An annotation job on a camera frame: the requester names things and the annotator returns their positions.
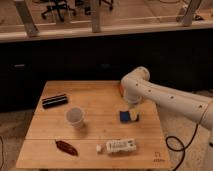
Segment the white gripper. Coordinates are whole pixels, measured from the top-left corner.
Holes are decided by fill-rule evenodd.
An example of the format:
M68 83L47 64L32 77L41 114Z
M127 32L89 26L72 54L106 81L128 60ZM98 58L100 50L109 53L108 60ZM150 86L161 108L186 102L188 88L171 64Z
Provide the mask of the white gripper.
M133 108L133 107L139 105L142 102L142 98L141 97L130 98L128 96L125 96L124 100L127 102L128 106L131 108L129 110L131 120L137 121L139 119L140 111L138 108Z

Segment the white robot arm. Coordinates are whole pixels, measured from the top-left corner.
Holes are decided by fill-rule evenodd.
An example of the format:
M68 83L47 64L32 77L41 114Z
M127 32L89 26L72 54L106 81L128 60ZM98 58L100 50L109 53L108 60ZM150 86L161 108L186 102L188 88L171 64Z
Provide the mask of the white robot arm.
M129 104L138 104L141 98L148 98L213 130L213 98L160 86L151 83L149 78L147 68L137 67L121 79L123 97Z

